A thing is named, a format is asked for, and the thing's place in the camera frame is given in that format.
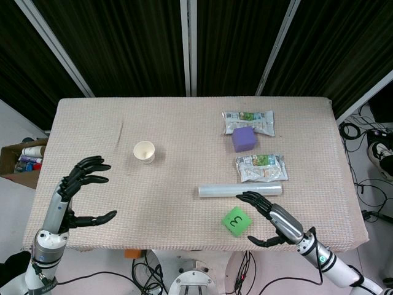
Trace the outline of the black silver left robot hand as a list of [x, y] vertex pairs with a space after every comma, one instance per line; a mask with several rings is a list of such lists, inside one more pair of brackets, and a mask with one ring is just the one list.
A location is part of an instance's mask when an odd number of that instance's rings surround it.
[[52, 195], [42, 229], [52, 234], [63, 234], [69, 229], [78, 227], [100, 226], [111, 221], [117, 214], [113, 210], [103, 216], [76, 216], [72, 209], [72, 198], [82, 186], [88, 184], [104, 184], [108, 178], [93, 175], [93, 172], [110, 170], [111, 166], [104, 163], [100, 156], [91, 156], [77, 163], [71, 172], [61, 178]]

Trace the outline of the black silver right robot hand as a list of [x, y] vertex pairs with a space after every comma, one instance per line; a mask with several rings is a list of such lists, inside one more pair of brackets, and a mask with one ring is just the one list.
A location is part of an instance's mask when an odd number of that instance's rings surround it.
[[268, 240], [259, 240], [253, 236], [248, 236], [250, 242], [261, 248], [271, 246], [296, 245], [303, 240], [303, 226], [283, 207], [276, 203], [271, 203], [258, 192], [246, 191], [236, 195], [236, 198], [253, 206], [265, 219], [267, 219], [276, 229], [277, 236]]

